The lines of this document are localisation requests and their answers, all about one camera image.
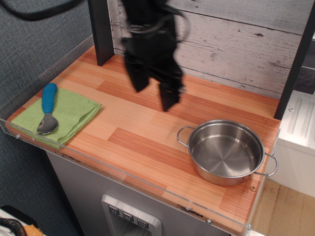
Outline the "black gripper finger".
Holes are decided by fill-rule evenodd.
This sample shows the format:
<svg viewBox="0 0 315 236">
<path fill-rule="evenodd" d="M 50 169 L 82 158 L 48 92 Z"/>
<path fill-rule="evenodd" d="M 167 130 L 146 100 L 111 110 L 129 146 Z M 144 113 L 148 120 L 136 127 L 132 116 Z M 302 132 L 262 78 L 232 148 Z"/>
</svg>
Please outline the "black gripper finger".
<svg viewBox="0 0 315 236">
<path fill-rule="evenodd" d="M 131 62 L 126 62 L 125 65 L 134 89 L 140 92 L 146 88 L 149 84 L 150 72 L 145 65 Z"/>
<path fill-rule="evenodd" d="M 160 83 L 160 98 L 164 112 L 167 112 L 174 104 L 179 102 L 180 88 L 178 86 L 171 86 L 166 83 Z"/>
</svg>

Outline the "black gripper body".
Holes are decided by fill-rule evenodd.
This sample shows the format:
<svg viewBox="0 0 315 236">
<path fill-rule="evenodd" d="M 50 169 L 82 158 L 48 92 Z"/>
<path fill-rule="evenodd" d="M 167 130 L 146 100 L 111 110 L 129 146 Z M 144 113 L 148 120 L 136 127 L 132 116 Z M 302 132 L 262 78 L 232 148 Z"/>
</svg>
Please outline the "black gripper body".
<svg viewBox="0 0 315 236">
<path fill-rule="evenodd" d="M 125 63 L 141 63 L 150 72 L 150 77 L 160 83 L 178 86 L 182 92 L 182 71 L 174 60 L 177 48 L 177 33 L 174 23 L 127 25 L 131 37 L 122 38 L 126 48 Z"/>
</svg>

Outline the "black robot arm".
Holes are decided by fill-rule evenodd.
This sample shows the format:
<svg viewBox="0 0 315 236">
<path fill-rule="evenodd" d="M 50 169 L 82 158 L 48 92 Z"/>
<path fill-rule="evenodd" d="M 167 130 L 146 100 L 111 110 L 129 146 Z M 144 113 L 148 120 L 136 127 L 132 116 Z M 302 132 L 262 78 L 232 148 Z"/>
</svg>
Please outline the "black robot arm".
<svg viewBox="0 0 315 236">
<path fill-rule="evenodd" d="M 175 17 L 183 16 L 164 0 L 125 0 L 126 27 L 122 38 L 125 66 L 133 87 L 143 90 L 149 79 L 159 81 L 162 108 L 166 112 L 179 102 L 183 72 L 174 59 L 177 44 Z"/>
</svg>

